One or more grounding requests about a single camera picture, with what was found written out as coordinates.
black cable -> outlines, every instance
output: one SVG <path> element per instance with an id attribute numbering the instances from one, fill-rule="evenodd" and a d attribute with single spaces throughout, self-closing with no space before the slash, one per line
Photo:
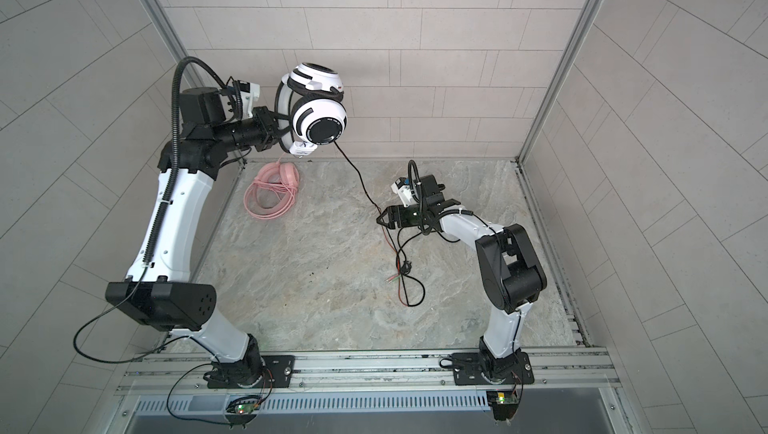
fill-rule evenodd
<path id="1" fill-rule="evenodd" d="M 410 275 L 411 265 L 408 262 L 408 256 L 406 255 L 406 252 L 403 249 L 405 248 L 405 246 L 409 242 L 411 242 L 412 240 L 414 240 L 418 236 L 422 235 L 422 233 L 421 232 L 417 232 L 413 236 L 411 236 L 408 239 L 406 239 L 406 242 L 402 243 L 402 246 L 401 246 L 400 245 L 400 233 L 402 232 L 403 229 L 405 229 L 405 228 L 400 228 L 400 230 L 397 231 L 398 251 L 397 251 L 396 258 L 397 258 L 397 263 L 400 266 L 399 269 L 398 269 L 398 274 L 400 274 L 398 282 L 402 282 L 402 292 L 406 296 L 406 305 L 408 307 L 417 307 L 417 306 L 421 305 L 421 303 L 423 303 L 424 299 L 427 297 L 427 288 L 424 287 L 424 283 L 423 282 L 421 282 L 420 280 L 418 280 L 414 276 Z M 402 256 L 403 256 L 402 264 L 400 264 L 400 253 L 402 253 Z M 421 286 L 421 288 L 422 288 L 422 298 L 416 304 L 411 304 L 411 301 L 408 299 L 408 289 L 406 288 L 406 278 L 408 278 L 410 280 L 416 281 L 418 283 L 418 285 Z"/>
<path id="2" fill-rule="evenodd" d="M 171 414 L 173 417 L 175 417 L 178 420 L 205 422 L 206 424 L 216 424 L 218 426 L 229 426 L 231 428 L 232 426 L 234 426 L 234 424 L 231 423 L 231 422 L 209 421 L 209 420 L 206 420 L 206 419 L 198 419 L 197 417 L 179 417 L 176 414 L 174 414 L 173 411 L 170 410 L 170 394 L 174 391 L 174 389 L 176 389 L 176 386 L 178 386 L 179 382 L 181 382 L 181 380 L 183 378 L 185 378 L 187 376 L 187 374 L 189 374 L 190 372 L 196 370 L 197 368 L 203 367 L 203 366 L 212 366 L 212 365 L 213 365 L 212 362 L 206 362 L 205 364 L 200 364 L 198 366 L 195 366 L 192 369 L 190 369 L 187 372 L 185 372 L 184 374 L 182 374 L 181 377 L 176 382 L 174 382 L 174 385 L 170 388 L 170 391 L 168 391 L 168 397 L 165 398 L 165 409 L 168 410 L 169 414 Z"/>
<path id="3" fill-rule="evenodd" d="M 368 194 L 368 190 L 366 189 L 366 183 L 365 181 L 362 180 L 362 174 L 360 174 L 360 170 L 357 168 L 357 166 L 354 165 L 354 163 L 350 160 L 350 158 L 346 156 L 346 153 L 342 151 L 341 147 L 339 147 L 336 141 L 333 141 L 333 145 L 335 145 L 336 149 L 338 149 L 339 152 L 342 154 L 342 156 L 344 156 L 344 159 L 346 159 L 346 161 L 350 163 L 350 166 L 352 166 L 352 169 L 354 169 L 355 172 L 357 172 L 357 177 L 360 178 L 360 185 L 362 186 L 362 192 L 366 193 L 366 197 L 368 198 L 368 200 L 371 201 L 371 204 L 373 204 L 373 207 L 375 207 L 376 210 L 379 211 L 379 216 L 380 216 L 382 214 L 382 209 L 379 207 L 379 205 L 376 202 L 373 201 L 373 199 L 371 199 L 371 196 Z M 392 242 L 392 246 L 394 246 L 395 241 L 392 238 L 392 235 L 389 233 L 389 229 L 385 229 L 385 232 L 387 236 L 389 236 L 389 240 Z"/>

mounting plate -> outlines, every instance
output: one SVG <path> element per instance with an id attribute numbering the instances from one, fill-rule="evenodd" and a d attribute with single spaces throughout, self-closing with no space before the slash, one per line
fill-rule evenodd
<path id="1" fill-rule="evenodd" d="M 453 381 L 456 386 L 495 386 L 494 382 L 490 382 L 485 379 L 480 370 L 480 355 L 477 352 L 454 352 L 451 357 L 460 360 L 463 364 L 463 368 L 456 371 L 453 370 Z M 531 365 L 531 360 L 528 358 L 528 354 L 525 352 L 518 352 L 518 359 L 520 363 L 515 363 L 512 366 L 512 370 L 518 375 L 523 384 L 533 384 L 533 369 L 526 370 L 525 366 Z M 518 382 L 517 378 L 510 375 L 511 379 L 507 378 L 502 383 L 514 384 Z"/>

metal frame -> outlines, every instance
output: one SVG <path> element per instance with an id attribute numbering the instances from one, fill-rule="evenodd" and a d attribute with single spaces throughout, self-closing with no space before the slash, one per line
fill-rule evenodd
<path id="1" fill-rule="evenodd" d="M 525 137 L 523 148 L 518 156 L 518 162 L 523 164 L 531 153 L 533 142 L 536 140 L 536 136 L 542 130 L 542 125 L 547 117 L 547 114 L 552 109 L 555 99 L 557 99 L 560 89 L 562 88 L 565 76 L 568 74 L 568 70 L 576 59 L 576 55 L 581 49 L 581 45 L 584 44 L 584 40 L 587 37 L 590 26 L 594 18 L 598 14 L 600 4 L 603 0 L 587 0 L 584 3 L 584 8 L 581 10 L 581 14 L 576 21 L 576 26 L 571 33 L 571 37 L 568 40 L 568 44 L 563 51 L 563 56 L 560 58 L 558 68 L 554 72 L 554 76 L 547 87 L 547 91 L 544 94 L 544 100 L 539 107 L 538 113 L 533 120 L 531 130 L 528 132 L 528 136 Z"/>
<path id="2" fill-rule="evenodd" d="M 187 57 L 187 49 L 185 49 L 184 44 L 181 43 L 181 39 L 176 34 L 173 26 L 170 24 L 170 20 L 165 15 L 165 10 L 160 5 L 158 0 L 139 1 L 141 1 L 141 5 L 144 7 L 144 10 L 147 11 L 149 19 L 157 28 L 160 37 L 163 39 L 163 42 L 165 42 L 165 45 L 168 46 L 170 54 L 174 56 L 174 60 L 178 62 L 181 59 Z M 203 79 L 200 77 L 200 74 L 197 72 L 197 70 L 188 69 L 185 75 L 187 77 L 188 83 L 190 83 L 192 87 L 197 88 L 205 86 L 205 82 L 203 82 Z"/>
<path id="3" fill-rule="evenodd" d="M 292 355 L 296 362 L 290 386 L 274 389 L 273 402 L 265 406 L 264 415 L 489 410 L 485 391 L 512 386 L 456 386 L 453 372 L 438 363 L 444 356 L 463 351 L 475 352 L 447 349 L 265 352 L 266 355 Z M 534 347 L 526 352 L 536 377 L 535 383 L 527 385 L 526 390 L 592 387 L 612 391 L 620 387 L 605 348 Z M 164 353 L 129 364 L 114 392 L 114 414 L 105 431 L 125 432 L 133 416 L 168 416 L 165 397 L 172 385 L 190 368 L 209 360 L 206 353 Z M 193 371 L 178 383 L 171 405 L 179 415 L 216 418 L 223 415 L 232 397 L 260 391 L 205 389 L 205 371 Z M 190 408 L 196 396 L 205 396 L 207 409 Z"/>

headphones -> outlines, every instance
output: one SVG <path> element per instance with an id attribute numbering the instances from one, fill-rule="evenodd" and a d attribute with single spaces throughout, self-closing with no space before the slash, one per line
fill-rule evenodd
<path id="1" fill-rule="evenodd" d="M 301 96 L 290 112 L 290 96 L 281 95 L 283 87 Z M 283 151 L 306 155 L 317 145 L 337 140 L 346 129 L 343 99 L 344 86 L 339 74 L 332 69 L 304 62 L 284 75 L 277 89 L 276 110 L 290 118 L 294 145 L 289 147 L 283 138 L 280 142 Z"/>

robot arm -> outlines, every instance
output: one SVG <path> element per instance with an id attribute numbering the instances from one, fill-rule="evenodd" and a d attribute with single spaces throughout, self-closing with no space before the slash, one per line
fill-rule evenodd
<path id="1" fill-rule="evenodd" d="M 446 200 L 442 195 L 445 185 L 437 184 L 433 175 L 420 178 L 413 161 L 408 170 L 408 178 L 392 185 L 403 205 L 389 206 L 377 222 L 389 229 L 418 227 L 427 234 L 431 229 L 442 231 L 477 253 L 485 294 L 493 304 L 488 328 L 480 338 L 478 361 L 486 380 L 502 382 L 519 368 L 522 323 L 547 286 L 531 240 L 519 224 L 487 224 L 458 201 Z"/>
<path id="2" fill-rule="evenodd" d="M 178 92 L 187 64 L 203 67 L 218 88 Z M 250 386 L 263 379 L 255 338 L 238 330 L 216 308 L 216 290 L 190 283 L 194 233 L 205 199 L 230 152 L 264 151 L 281 144 L 300 157 L 344 132 L 339 75 L 317 64 L 300 64 L 283 76 L 275 112 L 254 107 L 257 84 L 220 78 L 197 58 L 182 59 L 174 75 L 173 139 L 160 156 L 158 198 L 136 260 L 125 280 L 110 283 L 106 299 L 140 324 L 192 338 L 212 355 L 209 387 Z M 299 98 L 291 107 L 293 94 Z M 222 97 L 232 106 L 226 120 Z M 183 126 L 180 128 L 179 116 Z"/>

